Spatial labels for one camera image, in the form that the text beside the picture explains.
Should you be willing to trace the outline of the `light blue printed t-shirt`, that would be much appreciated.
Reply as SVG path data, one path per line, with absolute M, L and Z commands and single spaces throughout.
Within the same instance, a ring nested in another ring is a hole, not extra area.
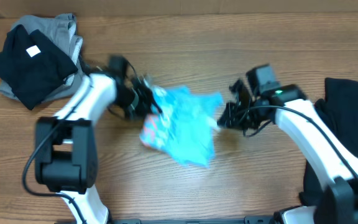
M 187 86 L 164 89 L 153 86 L 157 105 L 147 115 L 140 140 L 182 165 L 209 167 L 214 158 L 213 130 L 219 129 L 216 110 L 223 104 L 220 92 L 193 94 Z

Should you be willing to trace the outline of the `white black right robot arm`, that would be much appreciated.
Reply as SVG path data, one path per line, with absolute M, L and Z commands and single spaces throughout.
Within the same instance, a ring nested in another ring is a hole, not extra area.
M 323 123 L 297 85 L 268 81 L 247 88 L 242 80 L 229 87 L 218 125 L 246 132 L 276 124 L 298 146 L 313 168 L 323 194 L 312 206 L 275 212 L 269 223 L 358 223 L 358 158 Z

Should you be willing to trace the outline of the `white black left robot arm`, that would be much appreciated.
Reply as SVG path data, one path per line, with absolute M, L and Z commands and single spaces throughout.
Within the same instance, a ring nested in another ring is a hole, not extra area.
M 132 97 L 125 109 L 128 119 L 144 117 L 156 105 L 150 84 L 135 77 L 127 93 L 122 78 L 106 73 L 84 77 L 70 101 L 52 117 L 41 117 L 35 125 L 36 181 L 45 185 L 49 197 L 60 197 L 76 223 L 112 223 L 95 186 L 99 161 L 94 127 L 108 107 Z

